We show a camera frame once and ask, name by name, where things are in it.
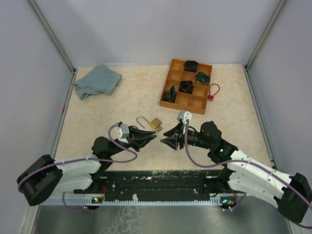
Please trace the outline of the brass padlock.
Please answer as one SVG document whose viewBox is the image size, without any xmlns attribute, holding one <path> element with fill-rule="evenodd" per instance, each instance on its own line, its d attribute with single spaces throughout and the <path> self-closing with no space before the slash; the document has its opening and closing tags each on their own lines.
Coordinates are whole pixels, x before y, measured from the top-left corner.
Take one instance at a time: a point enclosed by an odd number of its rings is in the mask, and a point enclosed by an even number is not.
<svg viewBox="0 0 312 234">
<path fill-rule="evenodd" d="M 154 130 L 159 129 L 162 125 L 162 121 L 160 121 L 158 118 L 154 118 L 152 121 L 149 121 L 147 118 L 145 118 L 144 116 L 138 116 L 136 118 L 136 122 L 143 128 L 145 129 L 144 125 L 140 122 L 140 119 L 143 119 L 145 122 L 147 122 L 149 124 L 149 126 L 151 128 L 153 128 Z"/>
</svg>

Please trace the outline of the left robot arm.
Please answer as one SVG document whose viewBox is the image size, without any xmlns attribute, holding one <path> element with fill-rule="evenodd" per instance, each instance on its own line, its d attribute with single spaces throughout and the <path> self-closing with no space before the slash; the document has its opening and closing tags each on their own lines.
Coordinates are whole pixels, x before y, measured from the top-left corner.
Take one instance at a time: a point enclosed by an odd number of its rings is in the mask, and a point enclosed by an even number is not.
<svg viewBox="0 0 312 234">
<path fill-rule="evenodd" d="M 156 137 L 155 131 L 116 123 L 109 128 L 107 137 L 95 139 L 92 152 L 86 156 L 56 160 L 42 155 L 18 177 L 18 191 L 30 206 L 45 202 L 51 195 L 75 190 L 94 194 L 101 189 L 101 181 L 94 176 L 112 164 L 135 161 L 140 149 Z"/>
</svg>

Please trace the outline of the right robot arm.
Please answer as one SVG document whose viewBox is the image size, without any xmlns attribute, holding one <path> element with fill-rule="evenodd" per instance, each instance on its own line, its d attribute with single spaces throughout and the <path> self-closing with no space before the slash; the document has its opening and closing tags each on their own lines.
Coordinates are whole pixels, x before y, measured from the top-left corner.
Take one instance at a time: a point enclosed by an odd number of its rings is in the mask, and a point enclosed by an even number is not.
<svg viewBox="0 0 312 234">
<path fill-rule="evenodd" d="M 301 224 L 312 207 L 312 189 L 305 176 L 289 175 L 252 159 L 236 146 L 222 138 L 222 132 L 213 121 L 201 125 L 200 131 L 192 130 L 189 121 L 180 123 L 164 133 L 161 143 L 174 150 L 196 146 L 207 149 L 215 165 L 224 166 L 229 176 L 218 180 L 224 193 L 240 191 L 259 198 L 282 214 L 289 221 Z"/>
</svg>

